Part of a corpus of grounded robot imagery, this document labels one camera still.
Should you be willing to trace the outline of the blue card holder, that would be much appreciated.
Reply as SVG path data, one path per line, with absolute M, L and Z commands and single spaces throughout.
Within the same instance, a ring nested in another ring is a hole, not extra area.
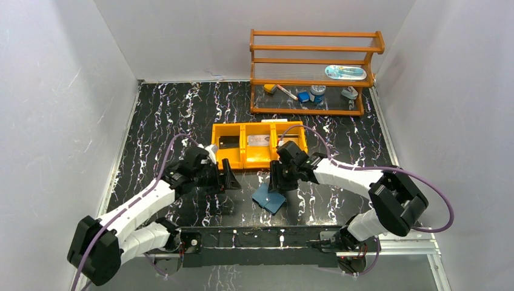
M 286 198 L 278 192 L 269 192 L 268 184 L 261 184 L 252 194 L 252 200 L 271 215 L 278 213 Z

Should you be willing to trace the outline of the yellow three-compartment bin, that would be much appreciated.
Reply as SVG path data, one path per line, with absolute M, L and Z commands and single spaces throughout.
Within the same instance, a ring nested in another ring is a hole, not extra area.
M 276 147 L 293 141 L 308 151 L 301 121 L 243 122 L 212 125 L 212 144 L 218 146 L 216 161 L 223 169 L 222 160 L 228 159 L 233 170 L 267 169 L 270 161 L 277 160 Z

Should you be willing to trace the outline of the orange wooden shelf rack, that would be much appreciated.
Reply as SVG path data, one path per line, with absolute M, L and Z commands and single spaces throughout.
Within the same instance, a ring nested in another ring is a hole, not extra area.
M 251 30 L 249 50 L 252 113 L 299 115 L 362 116 L 363 89 L 375 83 L 372 58 L 386 50 L 382 33 L 316 32 Z M 367 77 L 360 81 L 331 79 L 325 75 L 328 65 L 361 67 Z M 327 87 L 324 102 L 301 103 L 280 89 L 267 94 L 263 85 L 279 84 L 297 96 L 310 93 L 312 85 Z M 355 100 L 341 95 L 342 89 L 353 86 L 359 95 Z

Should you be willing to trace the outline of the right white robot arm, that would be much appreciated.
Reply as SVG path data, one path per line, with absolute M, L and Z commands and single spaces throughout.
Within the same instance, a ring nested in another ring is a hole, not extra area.
M 338 187 L 370 200 L 372 209 L 350 218 L 338 238 L 349 251 L 356 251 L 373 236 L 392 233 L 406 236 L 429 202 L 400 167 L 386 170 L 354 168 L 323 153 L 307 154 L 287 141 L 277 148 L 278 159 L 270 162 L 271 192 L 296 190 L 300 181 Z

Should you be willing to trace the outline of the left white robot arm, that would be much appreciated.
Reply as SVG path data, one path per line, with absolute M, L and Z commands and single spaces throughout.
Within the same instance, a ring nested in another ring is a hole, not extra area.
M 216 160 L 217 146 L 187 149 L 177 162 L 163 168 L 144 190 L 98 218 L 85 216 L 75 230 L 67 261 L 96 286 L 109 282 L 120 267 L 154 249 L 184 250 L 180 226 L 162 217 L 149 225 L 156 212 L 192 190 L 220 194 L 241 185 L 227 158 Z

